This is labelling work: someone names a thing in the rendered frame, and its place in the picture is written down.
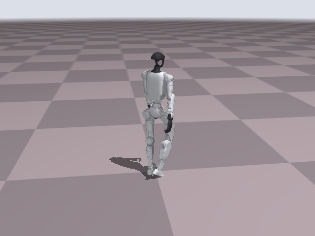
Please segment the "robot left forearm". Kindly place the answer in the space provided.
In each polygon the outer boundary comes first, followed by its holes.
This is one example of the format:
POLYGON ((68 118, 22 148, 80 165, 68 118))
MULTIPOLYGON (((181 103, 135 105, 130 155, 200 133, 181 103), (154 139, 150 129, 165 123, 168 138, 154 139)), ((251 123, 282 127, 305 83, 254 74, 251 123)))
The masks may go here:
POLYGON ((147 94, 147 93, 145 93, 145 92, 144 92, 144 94, 145 94, 145 97, 146 97, 146 100, 147 100, 147 105, 152 106, 152 105, 153 105, 153 101, 152 101, 151 99, 149 99, 149 97, 148 97, 148 94, 147 94))

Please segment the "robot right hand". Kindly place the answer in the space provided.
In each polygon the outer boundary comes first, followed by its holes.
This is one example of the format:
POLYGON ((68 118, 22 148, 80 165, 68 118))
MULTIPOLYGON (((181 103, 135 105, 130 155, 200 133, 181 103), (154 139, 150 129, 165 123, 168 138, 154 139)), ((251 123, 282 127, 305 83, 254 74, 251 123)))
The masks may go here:
POLYGON ((170 132, 170 131, 171 131, 171 128, 172 128, 172 120, 173 120, 173 118, 171 118, 171 114, 168 114, 167 119, 168 119, 168 127, 167 127, 166 130, 164 130, 165 133, 170 132))

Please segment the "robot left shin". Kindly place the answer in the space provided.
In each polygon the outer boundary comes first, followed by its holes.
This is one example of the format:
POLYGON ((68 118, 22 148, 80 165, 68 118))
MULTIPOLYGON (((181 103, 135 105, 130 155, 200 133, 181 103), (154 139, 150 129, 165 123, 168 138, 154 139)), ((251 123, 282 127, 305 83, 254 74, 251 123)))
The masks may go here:
POLYGON ((147 145, 147 138, 146 138, 146 155, 148 158, 148 168, 153 167, 153 155, 154 155, 154 145, 147 145))

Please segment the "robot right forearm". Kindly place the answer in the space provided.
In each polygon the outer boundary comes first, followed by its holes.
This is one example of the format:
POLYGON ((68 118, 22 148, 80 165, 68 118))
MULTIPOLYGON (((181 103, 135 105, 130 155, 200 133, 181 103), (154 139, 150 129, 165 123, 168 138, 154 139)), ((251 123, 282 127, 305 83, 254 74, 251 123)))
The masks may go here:
POLYGON ((174 101, 175 101, 175 94, 171 95, 171 101, 168 101, 168 108, 167 108, 167 116, 168 114, 171 114, 171 118, 174 117, 173 112, 174 112, 174 101))

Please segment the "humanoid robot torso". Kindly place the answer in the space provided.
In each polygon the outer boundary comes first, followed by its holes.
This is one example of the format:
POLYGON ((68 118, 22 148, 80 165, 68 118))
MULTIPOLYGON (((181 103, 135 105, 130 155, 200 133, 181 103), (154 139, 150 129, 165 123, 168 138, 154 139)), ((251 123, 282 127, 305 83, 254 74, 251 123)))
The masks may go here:
POLYGON ((164 107, 161 106, 162 100, 166 95, 166 81, 164 80, 164 74, 166 72, 161 71, 160 73, 153 73, 149 70, 146 74, 146 86, 147 94, 149 99, 154 100, 153 105, 149 108, 149 115, 154 118, 161 118, 160 114, 164 110, 164 107))

